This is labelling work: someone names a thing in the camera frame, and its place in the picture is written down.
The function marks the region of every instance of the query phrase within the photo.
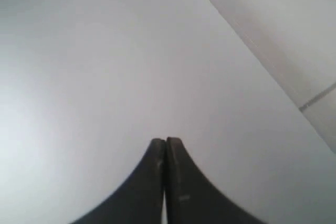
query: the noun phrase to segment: tile grout line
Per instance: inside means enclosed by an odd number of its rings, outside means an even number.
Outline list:
[[[336,89],[336,82],[334,84],[330,85],[328,88],[326,88],[322,92],[318,93],[315,97],[313,97],[312,99],[310,99],[303,106],[299,107],[299,110],[303,113],[307,108],[309,108],[313,104],[315,104],[318,101],[320,101],[323,97],[325,97],[327,94],[329,94],[334,89]]]

